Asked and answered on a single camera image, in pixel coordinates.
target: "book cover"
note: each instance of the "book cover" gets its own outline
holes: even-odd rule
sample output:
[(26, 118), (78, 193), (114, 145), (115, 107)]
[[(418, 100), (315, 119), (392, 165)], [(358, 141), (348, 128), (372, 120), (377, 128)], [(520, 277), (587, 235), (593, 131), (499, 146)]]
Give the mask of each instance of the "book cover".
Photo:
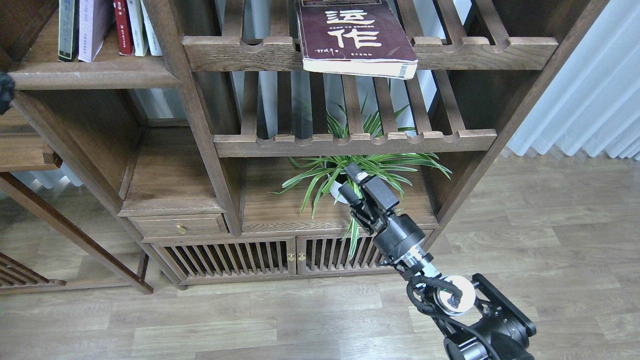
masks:
[(418, 59), (384, 0), (297, 0), (303, 68), (411, 79)]
[(113, 9), (116, 15), (116, 30), (118, 31), (118, 45), (120, 55), (133, 55), (133, 39), (131, 38), (131, 24), (126, 0), (113, 0)]
[(58, 60), (74, 61), (78, 55), (78, 0), (60, 0), (58, 12)]
[(156, 38), (154, 27), (153, 25), (151, 25), (151, 19), (149, 19), (149, 14), (147, 14), (145, 3), (142, 2), (141, 4), (142, 16), (145, 19), (145, 29), (147, 30), (147, 40), (149, 41), (149, 52), (153, 56), (162, 56), (162, 50), (160, 50), (160, 44), (158, 44), (158, 39)]
[(113, 0), (80, 0), (78, 60), (91, 62), (115, 21)]
[(145, 23), (142, 20), (142, 5), (140, 0), (127, 0), (129, 21), (131, 22), (131, 35), (136, 56), (147, 54), (149, 44), (145, 37)]

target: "robotic hand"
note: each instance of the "robotic hand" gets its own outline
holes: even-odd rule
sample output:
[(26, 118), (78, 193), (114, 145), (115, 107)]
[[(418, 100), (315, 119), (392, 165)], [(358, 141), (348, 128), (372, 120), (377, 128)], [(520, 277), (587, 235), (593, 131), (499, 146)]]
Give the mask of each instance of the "robotic hand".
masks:
[[(406, 292), (417, 309), (432, 317), (445, 336), (444, 347), (452, 360), (533, 360), (526, 348), (536, 334), (535, 325), (481, 274), (472, 280), (459, 275), (443, 277), (431, 264), (433, 256), (422, 248), (424, 233), (408, 215), (396, 215), (398, 198), (378, 177), (352, 163), (347, 175), (360, 189), (359, 198), (347, 185), (340, 193), (351, 206), (351, 216), (372, 235), (385, 256), (382, 265), (393, 266), (408, 281)], [(480, 291), (485, 299), (476, 296)], [(482, 318), (465, 325), (452, 317), (476, 307)]]

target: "red book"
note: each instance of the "red book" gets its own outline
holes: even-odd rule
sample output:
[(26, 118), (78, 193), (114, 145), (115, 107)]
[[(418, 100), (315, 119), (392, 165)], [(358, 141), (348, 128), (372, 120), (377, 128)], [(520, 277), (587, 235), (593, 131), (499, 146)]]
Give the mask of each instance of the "red book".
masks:
[(133, 39), (131, 38), (127, 0), (113, 0), (113, 7), (116, 13), (116, 30), (118, 31), (120, 55), (131, 56), (133, 55)]

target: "wooden cabinet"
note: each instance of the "wooden cabinet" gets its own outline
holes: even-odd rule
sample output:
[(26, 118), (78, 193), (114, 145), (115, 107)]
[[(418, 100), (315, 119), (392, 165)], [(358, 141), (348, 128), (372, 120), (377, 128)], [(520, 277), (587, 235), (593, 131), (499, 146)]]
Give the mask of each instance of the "wooden cabinet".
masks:
[[(437, 93), (425, 102), (419, 80), (406, 82), (417, 128), (408, 136), (391, 118), (387, 82), (371, 79), (385, 124), (384, 136), (372, 138), (362, 129), (355, 78), (342, 76), (351, 129), (345, 139), (326, 130), (322, 74), (305, 75), (312, 123), (298, 124), (292, 115), (291, 72), (301, 70), (301, 56), (291, 1), (271, 0), (270, 36), (249, 39), (246, 1), (227, 1), (219, 23), (216, 1), (146, 0), (164, 56), (117, 56), (110, 34), (93, 63), (56, 61), (56, 3), (0, 5), (2, 14), (20, 13), (1, 25), (0, 65), (15, 80), (14, 105), (169, 278), (184, 285), (379, 271), (367, 238), (356, 263), (331, 262), (342, 246), (335, 235), (348, 224), (345, 207), (323, 199), (311, 218), (298, 211), (299, 190), (268, 194), (291, 176), (287, 156), (437, 152), (452, 179), (429, 169), (414, 173), (404, 211), (429, 233), (430, 246), (607, 1), (473, 0), (463, 22), (452, 0), (434, 0), (443, 39), (424, 36), (414, 1), (394, 1), (419, 69), (433, 72)], [(11, 35), (10, 27), (23, 35)], [(244, 72), (241, 96), (231, 71)], [(277, 72), (273, 136), (260, 120), (260, 71)], [(156, 127), (122, 90), (167, 87), (177, 89), (188, 126)], [(211, 221), (196, 225), (191, 237), (184, 223), (186, 234), (172, 232), (178, 219)], [(289, 261), (290, 253), (304, 253), (305, 266)]]

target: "brass knob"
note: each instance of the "brass knob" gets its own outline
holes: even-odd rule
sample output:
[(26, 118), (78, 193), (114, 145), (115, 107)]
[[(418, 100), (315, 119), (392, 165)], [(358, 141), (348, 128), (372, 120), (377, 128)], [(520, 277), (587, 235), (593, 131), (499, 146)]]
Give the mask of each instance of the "brass knob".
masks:
[(180, 235), (184, 235), (187, 233), (187, 228), (184, 227), (184, 225), (177, 223), (175, 224), (175, 230), (178, 232), (178, 234)]

